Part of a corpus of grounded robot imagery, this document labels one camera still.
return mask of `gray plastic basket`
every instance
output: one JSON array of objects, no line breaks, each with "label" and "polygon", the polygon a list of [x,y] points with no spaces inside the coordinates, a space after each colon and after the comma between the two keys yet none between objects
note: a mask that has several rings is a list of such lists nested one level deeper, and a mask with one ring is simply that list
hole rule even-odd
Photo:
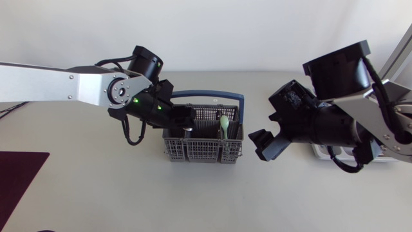
[{"label": "gray plastic basket", "polygon": [[[192,131],[164,129],[165,153],[172,162],[217,162],[234,164],[241,156],[243,140],[243,95],[218,91],[181,91],[172,97],[211,96],[239,100],[237,106],[192,105],[196,110],[195,127]],[[228,139],[223,138],[219,116],[229,118]]]}]

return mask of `black cable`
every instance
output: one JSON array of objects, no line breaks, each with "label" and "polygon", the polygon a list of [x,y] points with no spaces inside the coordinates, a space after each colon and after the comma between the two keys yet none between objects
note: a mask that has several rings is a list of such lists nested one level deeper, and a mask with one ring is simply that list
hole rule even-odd
[{"label": "black cable", "polygon": [[29,103],[29,102],[22,102],[22,103],[20,103],[20,104],[17,104],[17,105],[15,105],[15,106],[12,106],[12,107],[10,107],[10,108],[8,108],[8,109],[5,109],[5,110],[0,111],[0,113],[3,113],[3,115],[0,116],[0,119],[2,119],[3,117],[6,117],[9,113],[12,113],[14,110],[20,108],[21,106],[24,106],[24,105],[27,104],[27,103]]},{"label": "black cable", "polygon": [[360,170],[362,170],[363,168],[363,164],[360,164],[357,162],[357,165],[355,167],[350,166],[345,164],[344,162],[342,162],[340,159],[338,159],[336,157],[335,152],[333,151],[333,147],[332,146],[327,146],[326,147],[328,149],[328,153],[330,155],[330,159],[332,159],[334,161],[334,163],[340,167],[343,171],[347,172],[347,173],[358,173]]},{"label": "black cable", "polygon": [[124,57],[124,58],[106,59],[106,60],[97,62],[95,66],[102,66],[105,64],[109,64],[109,63],[119,63],[119,62],[131,61],[136,57],[137,57],[136,55],[132,55],[129,57]]},{"label": "black cable", "polygon": [[136,142],[133,142],[130,139],[130,127],[129,127],[129,119],[127,118],[127,116],[125,117],[125,119],[122,121],[122,127],[123,127],[123,133],[124,133],[124,137],[126,138],[127,142],[132,145],[132,146],[136,146],[137,144],[140,144],[140,142],[143,140],[144,138],[144,133],[146,131],[146,121],[142,122],[142,129],[140,131],[140,136],[139,139]]},{"label": "black cable", "polygon": [[115,65],[117,66],[117,68],[118,68],[122,73],[124,73],[123,67],[122,67],[119,63],[113,62],[113,64],[115,64]]},{"label": "black cable", "polygon": [[379,108],[382,112],[386,126],[392,131],[392,133],[395,134],[395,138],[397,140],[400,142],[407,142],[405,131],[394,110],[395,103],[389,101],[388,93],[386,93],[386,89],[369,59],[363,57],[362,60],[372,78],[372,81],[374,82],[374,84],[372,84],[372,88],[378,100]]}]

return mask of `green spoon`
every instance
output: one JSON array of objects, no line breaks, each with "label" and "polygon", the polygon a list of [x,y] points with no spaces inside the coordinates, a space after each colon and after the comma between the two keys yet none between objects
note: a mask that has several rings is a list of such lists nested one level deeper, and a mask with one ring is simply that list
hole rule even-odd
[{"label": "green spoon", "polygon": [[220,117],[220,126],[225,134],[225,139],[227,139],[227,128],[229,127],[229,119],[226,115]]}]

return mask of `robotic arm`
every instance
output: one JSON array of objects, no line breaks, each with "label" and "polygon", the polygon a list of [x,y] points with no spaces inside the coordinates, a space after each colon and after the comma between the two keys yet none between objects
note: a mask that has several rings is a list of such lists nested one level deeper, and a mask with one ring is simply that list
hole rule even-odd
[{"label": "robotic arm", "polygon": [[[381,152],[412,162],[411,90],[381,81],[368,54],[362,41],[303,64],[317,96],[291,81],[269,97],[276,109],[269,119],[281,129],[276,137],[266,130],[249,135],[259,158],[276,159],[291,142],[303,142],[328,146],[331,159],[351,173]],[[353,147],[357,166],[342,163],[332,146]]]},{"label": "robotic arm", "polygon": [[[123,70],[119,62],[131,61]],[[102,65],[114,63],[118,70]],[[171,101],[173,85],[159,81],[163,61],[141,46],[131,57],[103,60],[94,66],[67,70],[0,63],[0,102],[81,101],[107,107],[110,116],[122,121],[127,141],[137,145],[144,136],[146,123],[154,128],[192,128],[196,112]],[[142,122],[138,142],[129,140],[127,115]]]}]

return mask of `white table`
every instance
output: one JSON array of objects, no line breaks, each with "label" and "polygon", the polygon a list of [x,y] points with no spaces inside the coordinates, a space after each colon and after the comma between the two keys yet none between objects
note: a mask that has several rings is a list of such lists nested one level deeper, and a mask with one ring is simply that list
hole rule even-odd
[{"label": "white table", "polygon": [[[51,155],[4,231],[412,231],[412,164],[373,163],[348,174],[317,160],[307,144],[290,145],[272,162],[258,159],[247,134],[279,131],[268,119],[274,112],[268,97],[292,79],[309,85],[309,77],[163,73],[161,79],[174,90],[245,96],[237,164],[173,163],[162,130],[148,127],[143,142],[129,146],[105,108],[30,103],[0,121],[0,148]],[[198,97],[176,102],[216,104]],[[140,122],[131,127],[136,139]]]}]

